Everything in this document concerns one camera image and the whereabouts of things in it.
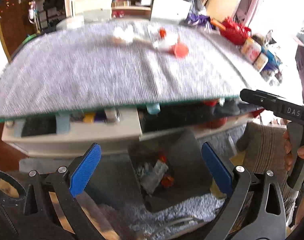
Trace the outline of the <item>person's right hand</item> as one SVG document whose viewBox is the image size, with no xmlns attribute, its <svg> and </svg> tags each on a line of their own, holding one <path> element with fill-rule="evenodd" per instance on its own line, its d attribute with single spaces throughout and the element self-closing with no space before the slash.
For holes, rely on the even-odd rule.
<svg viewBox="0 0 304 240">
<path fill-rule="evenodd" d="M 293 157 L 294 157 L 294 152 L 293 147 L 291 145 L 290 137 L 288 130 L 286 130 L 283 133 L 283 138 L 285 139 L 284 142 L 284 150 L 285 150 L 285 169 L 286 171 L 289 171 L 291 169 L 292 163 L 293 163 Z M 304 146 L 301 146 L 298 148 L 296 151 L 297 156 L 300 157 L 301 159 L 304 159 Z"/>
</svg>

